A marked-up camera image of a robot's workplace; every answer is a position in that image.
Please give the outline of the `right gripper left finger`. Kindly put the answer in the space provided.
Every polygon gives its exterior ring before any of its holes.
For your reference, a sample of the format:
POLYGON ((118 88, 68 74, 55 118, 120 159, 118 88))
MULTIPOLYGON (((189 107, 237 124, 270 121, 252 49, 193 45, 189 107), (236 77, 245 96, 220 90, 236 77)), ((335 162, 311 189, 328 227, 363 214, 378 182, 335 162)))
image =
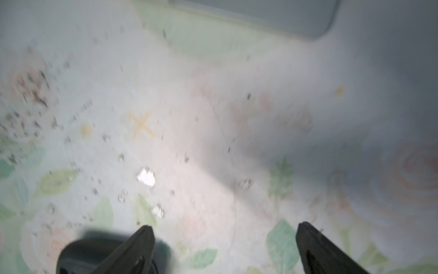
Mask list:
POLYGON ((154 274, 154 246, 153 228, 142 226, 106 257, 92 274, 154 274))

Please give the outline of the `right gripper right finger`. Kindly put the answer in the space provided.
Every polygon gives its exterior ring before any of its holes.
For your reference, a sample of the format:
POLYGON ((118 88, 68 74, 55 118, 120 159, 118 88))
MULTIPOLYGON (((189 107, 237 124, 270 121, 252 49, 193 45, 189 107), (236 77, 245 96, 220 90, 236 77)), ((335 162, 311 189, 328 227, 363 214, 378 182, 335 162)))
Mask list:
POLYGON ((305 274, 368 274, 309 222, 298 225, 295 239, 305 274))

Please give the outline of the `black wireless mouse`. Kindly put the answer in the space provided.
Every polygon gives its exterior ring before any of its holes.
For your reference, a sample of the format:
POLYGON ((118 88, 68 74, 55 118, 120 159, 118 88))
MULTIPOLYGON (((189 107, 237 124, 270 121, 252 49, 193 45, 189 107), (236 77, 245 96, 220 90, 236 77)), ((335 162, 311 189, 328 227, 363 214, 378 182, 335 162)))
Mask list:
POLYGON ((104 238, 79 239, 61 252, 56 266, 57 274, 92 274, 98 265, 122 243, 104 238))

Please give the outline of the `silver laptop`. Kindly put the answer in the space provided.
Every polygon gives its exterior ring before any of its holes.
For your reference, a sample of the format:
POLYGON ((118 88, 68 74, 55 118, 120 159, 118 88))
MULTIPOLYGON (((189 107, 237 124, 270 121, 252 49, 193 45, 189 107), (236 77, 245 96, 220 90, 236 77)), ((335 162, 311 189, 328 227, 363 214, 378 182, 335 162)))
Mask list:
POLYGON ((209 16, 313 39, 327 33, 341 1, 191 0, 169 3, 209 16))

